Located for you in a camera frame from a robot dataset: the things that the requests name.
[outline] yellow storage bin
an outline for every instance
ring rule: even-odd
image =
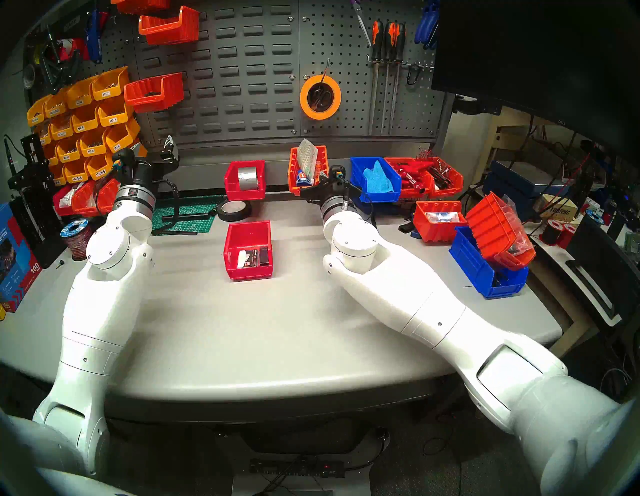
[[[139,132],[140,125],[134,118],[131,118],[125,124],[118,124],[108,129],[104,142],[115,153],[121,148],[132,145]]]
[[[53,174],[53,184],[55,184],[56,186],[64,186],[67,183],[64,164],[49,164],[49,170]]]
[[[78,133],[98,127],[98,102],[77,108],[71,117],[71,124]]]
[[[98,155],[86,161],[86,169],[93,180],[106,176],[113,169],[113,160],[109,155]]]
[[[98,127],[83,133],[80,138],[80,152],[83,157],[89,158],[96,155],[104,155],[107,152],[107,146],[104,143],[104,135],[108,129]]]
[[[62,140],[73,136],[74,128],[71,127],[71,116],[60,115],[51,119],[51,125],[49,126],[49,134],[54,141]]]
[[[46,120],[36,126],[33,130],[34,133],[40,138],[40,144],[42,146],[48,145],[51,142],[51,133],[49,132],[49,121]]]
[[[56,115],[62,115],[67,111],[66,104],[67,90],[61,89],[57,95],[50,96],[44,102],[44,115],[50,119]]]
[[[102,127],[124,124],[133,115],[133,107],[124,101],[124,97],[115,97],[98,106],[98,119]]]
[[[69,184],[82,182],[89,179],[89,173],[86,170],[86,160],[74,160],[63,165],[65,171],[65,179]]]
[[[124,91],[125,84],[129,84],[127,66],[103,72],[93,81],[93,99],[117,97]]]
[[[67,107],[77,109],[93,102],[92,84],[98,76],[88,77],[78,81],[67,91]]]
[[[49,168],[51,169],[53,166],[58,165],[60,161],[58,160],[58,156],[56,155],[56,144],[50,143],[42,147],[44,151],[44,156],[49,160]]]
[[[33,127],[44,122],[44,102],[50,98],[51,95],[42,97],[40,100],[36,101],[29,110],[27,110],[27,124],[29,124],[29,127]]]
[[[80,158],[80,140],[68,138],[58,142],[56,155],[61,163],[72,162]]]

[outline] gray table surface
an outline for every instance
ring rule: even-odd
[[[317,206],[262,202],[249,220],[256,218],[271,220],[275,269],[266,280],[230,281],[222,255],[228,225],[218,219],[208,234],[150,240],[156,266],[110,391],[160,401],[252,401],[381,388],[452,372],[330,281]],[[381,219],[381,235],[428,262],[480,316],[544,344],[560,337],[560,326],[530,288],[484,299],[448,246],[426,246],[400,233],[401,222]],[[0,361],[47,381],[60,357],[64,303],[84,265],[68,252],[62,258],[67,263],[43,271],[18,312],[0,323]]]

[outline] workbench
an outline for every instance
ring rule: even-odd
[[[270,279],[230,281],[222,255],[228,224],[217,218],[207,234],[150,238],[156,266],[111,378],[107,416],[223,421],[329,413],[426,396],[433,378],[453,372],[330,280],[318,206],[291,200],[253,207],[249,220],[271,221]],[[543,344],[561,336],[530,288],[484,299],[449,246],[427,246],[400,233],[401,223],[380,218],[380,234],[429,263],[482,318]],[[55,378],[63,307],[86,263],[72,262],[68,252],[63,258],[65,265],[43,271],[17,313],[0,324],[0,361],[45,381]]]

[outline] blue microfiber towel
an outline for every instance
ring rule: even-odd
[[[367,193],[389,193],[394,190],[379,160],[373,164],[373,169],[365,169],[363,174],[367,179]]]

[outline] computer monitor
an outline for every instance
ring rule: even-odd
[[[567,266],[587,286],[610,318],[620,314],[626,320],[634,314],[640,303],[640,271],[600,224],[585,216],[566,251],[574,258],[566,263]]]

